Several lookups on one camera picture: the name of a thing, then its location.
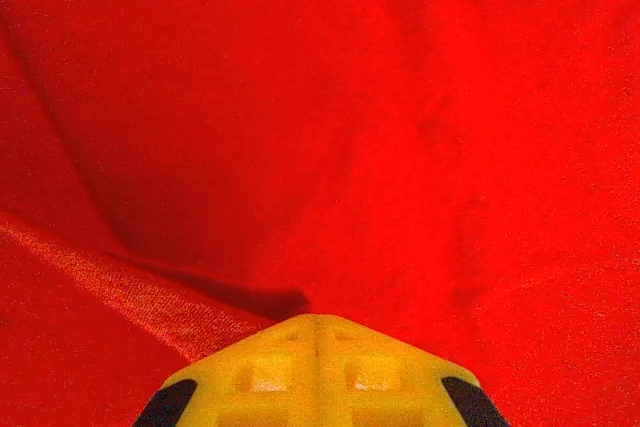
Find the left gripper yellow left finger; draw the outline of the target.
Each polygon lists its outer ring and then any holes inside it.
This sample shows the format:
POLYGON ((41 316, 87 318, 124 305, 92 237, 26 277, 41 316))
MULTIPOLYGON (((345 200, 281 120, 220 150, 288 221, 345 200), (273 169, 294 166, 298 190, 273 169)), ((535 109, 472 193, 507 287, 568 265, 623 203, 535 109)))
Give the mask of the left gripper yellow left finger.
POLYGON ((312 426, 314 317, 299 315, 172 374, 136 426, 312 426))

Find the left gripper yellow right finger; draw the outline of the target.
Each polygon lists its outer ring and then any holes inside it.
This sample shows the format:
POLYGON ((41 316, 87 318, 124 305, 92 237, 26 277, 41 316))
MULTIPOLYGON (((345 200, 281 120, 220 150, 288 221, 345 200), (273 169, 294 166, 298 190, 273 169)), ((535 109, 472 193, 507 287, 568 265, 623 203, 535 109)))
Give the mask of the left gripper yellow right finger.
POLYGON ((363 325, 313 318, 319 426, 506 426, 468 369, 363 325))

